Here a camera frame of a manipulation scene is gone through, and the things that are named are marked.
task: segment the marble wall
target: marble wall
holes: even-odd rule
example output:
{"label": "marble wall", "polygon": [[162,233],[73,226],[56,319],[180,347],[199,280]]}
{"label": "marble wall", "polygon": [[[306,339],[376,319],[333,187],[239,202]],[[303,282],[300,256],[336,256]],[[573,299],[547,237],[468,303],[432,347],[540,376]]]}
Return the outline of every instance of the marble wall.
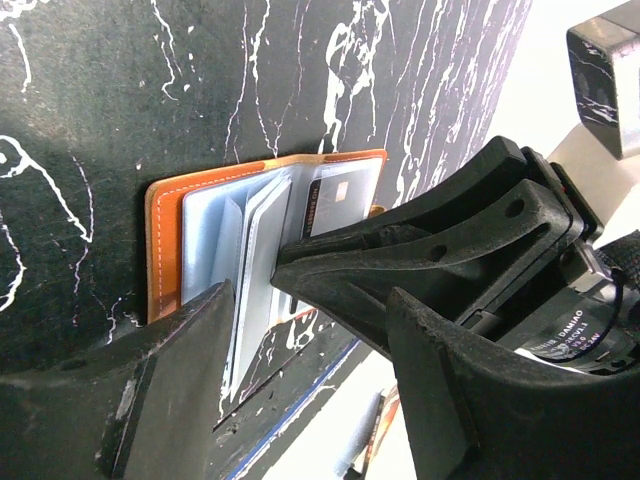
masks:
{"label": "marble wall", "polygon": [[[0,2],[0,371],[140,325],[154,180],[384,147],[391,207],[453,173],[485,140],[530,1]],[[285,325],[261,352],[283,362],[319,328]]]}

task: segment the card holder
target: card holder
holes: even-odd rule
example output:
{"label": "card holder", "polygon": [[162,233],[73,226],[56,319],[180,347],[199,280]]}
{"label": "card holder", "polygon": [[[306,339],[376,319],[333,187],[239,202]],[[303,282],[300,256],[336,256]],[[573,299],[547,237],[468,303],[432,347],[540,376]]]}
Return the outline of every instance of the card holder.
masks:
{"label": "card holder", "polygon": [[[351,162],[370,159],[377,159],[381,165],[386,159],[386,152],[384,150],[370,150],[340,154],[292,155],[194,172],[154,182],[145,195],[148,321],[153,322],[173,312],[184,303],[185,298],[188,297],[186,294],[189,288],[193,288],[193,291],[202,288],[189,287],[189,280],[184,278],[185,272],[189,268],[201,264],[207,266],[203,272],[207,269],[208,272],[199,277],[201,280],[196,282],[196,286],[197,284],[210,283],[213,275],[212,268],[215,261],[217,239],[220,238],[220,234],[216,234],[215,231],[219,232],[219,229],[222,228],[222,219],[219,216],[218,223],[212,222],[214,233],[202,236],[202,238],[208,239],[210,251],[204,250],[202,255],[187,255],[185,257],[183,248],[187,242],[183,243],[183,229],[187,221],[191,223],[191,220],[187,219],[183,203],[187,195],[209,187],[230,186],[229,196],[241,210],[244,210],[247,196],[250,196],[249,191],[244,191],[243,198],[235,188],[237,184],[244,180],[254,181],[275,171],[286,170],[292,178],[291,202],[287,209],[285,233],[281,242],[281,244],[286,244],[296,240],[296,236],[299,235],[299,228],[302,224],[301,217],[304,216],[306,206],[307,192],[305,190],[312,181],[316,168],[330,164],[347,165]],[[379,170],[373,174],[376,180],[378,173]],[[217,209],[218,212],[222,210],[224,210],[222,206]]]}
{"label": "card holder", "polygon": [[[203,188],[185,195],[183,200],[183,238],[182,238],[182,302],[187,302],[211,287],[211,278],[218,252],[218,239],[222,237],[225,215],[233,215],[232,202],[239,214],[244,217],[247,199],[254,196],[269,185],[276,172],[263,173],[230,184]],[[222,242],[223,248],[232,248],[227,242]],[[218,264],[218,268],[227,268]],[[218,281],[229,278],[234,289],[237,289],[237,273],[222,272]]]}

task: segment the leather wallet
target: leather wallet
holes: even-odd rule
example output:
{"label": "leather wallet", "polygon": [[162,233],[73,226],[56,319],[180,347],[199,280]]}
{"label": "leather wallet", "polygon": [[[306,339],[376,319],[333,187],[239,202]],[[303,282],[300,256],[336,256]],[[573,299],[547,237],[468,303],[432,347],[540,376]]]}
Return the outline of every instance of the leather wallet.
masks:
{"label": "leather wallet", "polygon": [[[153,183],[145,195],[148,322],[153,322],[168,315],[175,311],[182,303],[183,200],[188,193],[207,187],[228,185],[231,182],[252,178],[264,172],[274,171],[274,173],[277,174],[278,170],[286,167],[306,165],[309,167],[308,169],[298,169],[297,172],[293,172],[294,177],[292,182],[299,184],[305,176],[300,172],[307,172],[307,176],[309,176],[309,174],[314,175],[316,173],[316,167],[319,166],[333,166],[335,164],[367,159],[380,160],[380,165],[382,165],[386,160],[386,152],[384,150],[370,150],[326,155],[291,155],[273,160],[256,161],[190,173]],[[296,223],[297,220],[304,217],[305,202],[307,204],[306,206],[308,206],[309,203],[308,199],[304,198],[306,196],[307,193],[303,191],[301,196],[293,198],[293,190],[291,192],[291,198],[289,199],[290,207],[288,207],[284,226],[285,231],[288,233],[283,236],[283,243],[300,239],[302,225],[300,225],[300,230],[297,230],[297,227],[296,229],[291,229],[290,227]],[[234,200],[233,195],[229,198],[230,201],[235,203],[240,209],[244,207],[244,205],[240,207],[240,204],[243,203],[242,200]],[[233,209],[233,205],[230,204],[229,210]],[[223,209],[223,211],[223,215],[226,217],[226,209]],[[233,219],[229,218],[228,222],[230,222],[229,225],[221,225],[219,228],[224,227],[233,230]],[[233,249],[233,242],[231,243],[232,245],[230,245],[229,248]],[[233,263],[235,263],[236,266],[238,265],[235,261],[229,262],[229,264]],[[233,267],[218,265],[218,268]],[[211,278],[214,276],[214,273],[212,267],[212,269],[209,270]]]}

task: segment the orange leather card holder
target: orange leather card holder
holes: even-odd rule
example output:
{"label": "orange leather card holder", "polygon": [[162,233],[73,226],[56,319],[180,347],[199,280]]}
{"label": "orange leather card holder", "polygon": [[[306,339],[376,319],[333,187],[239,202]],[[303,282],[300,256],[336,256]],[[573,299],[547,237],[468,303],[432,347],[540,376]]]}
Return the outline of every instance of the orange leather card holder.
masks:
{"label": "orange leather card holder", "polygon": [[326,155],[291,155],[180,175],[153,183],[145,195],[148,322],[180,306],[182,201],[200,188],[220,185],[294,164],[325,164],[382,157],[384,150]]}

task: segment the white marble veining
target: white marble veining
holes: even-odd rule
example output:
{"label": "white marble veining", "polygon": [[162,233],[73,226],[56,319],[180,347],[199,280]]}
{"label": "white marble veining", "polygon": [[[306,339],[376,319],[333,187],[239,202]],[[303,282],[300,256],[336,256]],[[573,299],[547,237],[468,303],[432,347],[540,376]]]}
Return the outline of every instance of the white marble veining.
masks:
{"label": "white marble veining", "polygon": [[2,0],[0,3],[0,22],[7,18],[20,18],[23,12],[30,12],[38,5],[38,0]]}
{"label": "white marble veining", "polygon": [[[289,335],[287,336],[286,347],[289,350],[300,350],[311,340],[313,340],[313,337],[315,336],[313,327],[315,326],[317,319],[318,310],[314,309],[302,318],[291,321],[291,326],[289,327]],[[304,330],[296,334],[296,327],[298,327],[299,325],[304,325]]]}
{"label": "white marble veining", "polygon": [[20,35],[20,32],[13,23],[9,24],[9,30],[11,30],[11,33],[13,33],[13,36],[16,37],[16,40],[18,41],[18,48],[20,49],[20,53],[22,54],[22,61],[24,62],[25,78],[24,82],[22,83],[22,90],[20,91],[22,93],[27,93],[27,87],[31,83],[31,65],[29,64],[29,57],[27,57],[27,51],[24,48],[22,35]]}
{"label": "white marble veining", "polygon": [[[81,258],[78,260],[74,268],[74,279],[75,279],[74,293],[77,293],[78,286],[80,283],[80,278],[79,278],[80,265],[86,258],[86,255],[88,253],[88,244],[93,242],[93,234],[94,234],[93,195],[91,192],[91,187],[87,182],[87,178],[84,174],[84,170],[82,166],[75,158],[73,158],[73,161],[77,165],[80,171],[84,186],[87,190],[88,207],[89,207],[89,218],[87,219],[87,221],[80,220],[80,218],[78,218],[78,216],[71,210],[65,196],[63,195],[62,191],[56,184],[56,181],[54,180],[54,178],[49,174],[47,169],[45,169],[42,165],[40,165],[33,158],[31,158],[31,156],[24,150],[24,148],[22,148],[22,145],[20,144],[20,142],[18,142],[18,140],[16,140],[13,137],[9,137],[7,135],[0,135],[0,165],[4,165],[8,161],[7,156],[4,153],[2,153],[3,148],[13,149],[14,152],[16,152],[19,155],[20,160],[17,163],[17,165],[13,165],[11,168],[9,168],[9,170],[6,173],[4,173],[3,175],[0,175],[0,179],[15,178],[23,174],[25,171],[31,171],[31,170],[37,171],[44,179],[46,186],[53,192],[57,202],[60,204],[60,207],[65,212],[67,222],[75,227],[75,229],[78,231],[78,236],[85,242],[84,253],[82,254]],[[18,263],[18,265],[20,266],[20,271],[18,273],[18,276],[16,276],[9,285],[10,287],[9,290],[10,292],[12,292],[12,294],[9,297],[7,297],[7,301],[5,302],[2,308],[2,310],[4,310],[9,305],[11,305],[15,300],[15,294],[24,278],[24,270],[26,270],[26,266],[20,257],[19,247],[16,246],[13,240],[11,239],[9,226],[4,221],[2,221],[2,225],[3,225],[2,229],[5,233],[5,237],[7,238],[7,241],[11,244],[12,249],[16,254],[16,263]]]}
{"label": "white marble veining", "polygon": [[[389,0],[354,1],[351,21],[348,24],[340,22],[334,28],[325,55],[328,79],[323,119],[327,129],[318,153],[325,152],[327,140],[330,140],[330,150],[338,151],[342,130],[346,128],[351,116],[353,99],[365,89],[368,89],[371,101],[372,128],[368,138],[376,134],[376,76],[373,60],[388,17]],[[374,24],[374,32],[369,37],[367,26],[371,22]],[[358,76],[353,85],[344,77],[345,66],[357,68]]]}
{"label": "white marble veining", "polygon": [[588,42],[585,42],[584,40],[582,40],[582,45],[584,45],[584,47],[587,49],[587,53],[589,55],[595,55],[596,57],[600,57],[602,59],[605,59],[606,57],[604,56],[604,54],[598,50],[597,48],[595,48],[593,45],[591,45]]}
{"label": "white marble veining", "polygon": [[267,148],[271,150],[271,153],[273,153],[274,157],[277,157],[278,146],[276,142],[272,143],[264,126],[262,107],[260,106],[260,92],[258,91],[258,85],[260,82],[260,75],[258,72],[258,53],[260,51],[260,46],[262,45],[262,36],[264,35],[264,31],[267,28],[267,19],[269,18],[269,14],[271,13],[271,0],[265,0],[265,5],[266,8],[264,14],[262,15],[260,28],[258,28],[256,34],[251,38],[251,46],[253,47],[253,50],[251,52],[251,55],[249,56],[249,65],[251,66],[251,75],[253,76],[253,85],[255,88],[255,106],[258,122],[260,123],[260,128],[262,129],[262,134],[264,135],[264,141],[267,145]]}
{"label": "white marble veining", "polygon": [[260,344],[260,348],[258,349],[258,353],[256,354],[257,361],[255,361],[253,365],[253,370],[251,371],[251,375],[249,375],[249,380],[247,382],[247,386],[240,391],[239,402],[242,403],[246,400],[247,396],[253,391],[256,387],[255,381],[258,380],[256,378],[256,373],[258,373],[258,367],[263,358],[267,358],[268,364],[271,364],[271,358],[273,355],[273,349],[275,348],[275,340],[276,340],[276,332],[269,332],[262,339],[262,343]]}
{"label": "white marble veining", "polygon": [[135,313],[135,312],[131,312],[131,313],[122,312],[122,316],[124,318],[126,318],[127,320],[129,320],[129,322],[131,322],[131,324],[134,327],[136,327],[136,328],[144,327],[144,325],[140,323],[140,318],[138,317],[137,313]]}
{"label": "white marble veining", "polygon": [[[182,76],[182,70],[180,69],[180,64],[178,63],[178,59],[176,58],[175,39],[173,37],[173,32],[171,31],[171,27],[160,14],[160,10],[158,10],[157,0],[150,0],[150,1],[151,1],[151,7],[153,9],[153,15],[158,20],[158,23],[160,23],[162,32],[166,34],[166,36],[168,37],[168,43],[169,43],[169,50],[167,51],[166,41],[164,39],[160,40],[160,50],[162,50],[162,55],[164,56],[165,62],[167,63],[167,69],[169,70],[169,80],[167,80],[166,82],[164,82],[164,84],[162,84],[161,90],[168,98],[177,102],[178,99],[172,96],[167,91],[167,88],[171,87],[176,81],[176,74],[174,71],[174,67],[178,71],[178,74]],[[156,42],[159,41],[158,35],[155,35],[154,38]]]}
{"label": "white marble veining", "polygon": [[[238,113],[240,112],[240,105],[244,101],[244,91],[247,87],[247,71],[249,70],[249,47],[247,45],[247,5],[244,5],[244,16],[242,21],[242,52],[244,59],[244,68],[242,69],[242,84],[240,87],[240,95],[236,101],[236,107],[231,116],[229,117],[229,124],[227,125],[227,136],[224,142],[224,158],[228,158],[229,155],[229,143],[233,146],[233,153],[236,163],[240,163],[238,157],[238,150],[236,148],[236,140],[238,139],[238,129],[240,127]],[[231,138],[232,132],[235,131],[235,137]]]}
{"label": "white marble veining", "polygon": [[606,127],[611,127],[618,124],[616,109],[611,105],[598,103],[586,96],[582,96],[582,99],[578,100],[577,104],[578,108],[580,109],[580,115],[585,120],[590,120]]}
{"label": "white marble veining", "polygon": [[611,80],[613,82],[613,77],[611,76],[611,74],[609,72],[607,72],[604,68],[596,65],[595,63],[592,62],[588,62],[586,60],[583,60],[582,58],[580,58],[580,56],[578,54],[576,54],[574,51],[569,50],[569,56],[571,57],[571,59],[573,61],[576,61],[578,63],[581,63],[582,65],[585,65],[587,68],[595,68],[596,70],[598,70],[600,73],[602,73],[605,77],[607,77],[609,80]]}
{"label": "white marble veining", "polygon": [[98,303],[98,305],[100,305],[100,308],[102,308],[102,311],[104,312],[105,315],[105,319],[108,322],[109,325],[109,330],[107,331],[107,339],[106,339],[106,344],[110,344],[113,342],[114,338],[115,338],[115,333],[116,333],[116,329],[118,328],[118,318],[119,316],[123,317],[123,318],[129,318],[129,320],[131,320],[131,314],[118,314],[116,313],[116,308],[118,307],[118,305],[120,305],[120,303],[126,299],[123,297],[118,297],[118,299],[111,304],[111,307],[107,308],[106,305],[104,304],[104,302],[102,300],[100,300],[93,292],[91,292],[91,296],[95,299],[95,301]]}
{"label": "white marble veining", "polygon": [[0,296],[0,299],[2,300],[2,304],[0,305],[0,312],[2,312],[15,301],[16,292],[18,291],[18,287],[20,286],[20,284],[22,284],[22,279],[24,278],[24,272],[27,269],[27,267],[25,267],[24,263],[22,263],[22,255],[20,254],[20,250],[18,249],[15,242],[13,241],[13,237],[11,236],[11,232],[9,231],[9,227],[7,227],[7,224],[4,223],[2,212],[0,212],[0,229],[2,229],[2,233],[4,233],[7,243],[13,250],[13,253],[15,255],[16,265],[18,267],[18,272],[13,277],[11,282],[9,282],[9,285],[7,285],[7,288],[8,288],[7,293]]}
{"label": "white marble veining", "polygon": [[304,6],[304,10],[300,11],[300,3],[296,5],[296,15],[295,21],[298,23],[298,41],[296,42],[296,53],[297,53],[297,61],[298,61],[298,91],[297,98],[300,98],[300,94],[302,93],[302,72],[304,71],[304,67],[302,66],[302,36],[304,31],[304,19],[307,13],[309,13],[309,6],[311,5],[311,0],[307,0]]}
{"label": "white marble veining", "polygon": [[[497,91],[501,87],[498,74],[504,73],[503,59],[508,53],[507,42],[512,41],[513,32],[519,31],[524,22],[522,11],[528,8],[529,2],[530,0],[517,0],[509,4],[506,21],[497,30],[497,42],[492,45],[486,43],[486,36],[481,36],[475,45],[467,42],[469,30],[478,28],[474,15],[477,4],[474,2],[439,0],[430,19],[423,18],[427,15],[425,6],[428,2],[425,0],[422,3],[410,47],[413,54],[398,79],[391,119],[393,122],[398,115],[408,116],[402,128],[404,156],[396,179],[397,196],[394,206],[434,187],[443,180],[448,169],[459,168],[475,153],[472,149],[477,148],[476,142],[482,140],[482,130],[486,128],[493,113]],[[494,9],[499,3],[499,0],[490,0],[486,5],[481,25],[483,30],[496,30],[492,22],[495,21]],[[444,19],[448,20],[447,24],[455,20],[455,35],[449,43],[445,42],[440,33]],[[426,36],[427,40],[418,56],[415,47],[419,36]],[[446,59],[457,58],[458,52],[465,57],[465,61],[447,63]],[[479,71],[481,64],[488,70]],[[436,66],[441,65],[446,67],[443,70],[436,69]],[[478,90],[484,92],[480,98]],[[408,112],[398,109],[405,91],[410,92],[411,97]],[[454,97],[455,102],[460,105],[453,121],[450,114],[447,114],[447,111],[452,110],[447,101],[452,93],[457,95]],[[481,102],[481,106],[474,108],[473,115],[470,115],[472,98]],[[385,146],[389,143],[391,122],[387,126]],[[448,145],[456,144],[463,129],[471,141],[467,142],[462,155],[456,149],[457,157],[451,158],[453,149],[448,148]],[[446,132],[444,145],[436,144],[443,132]]]}

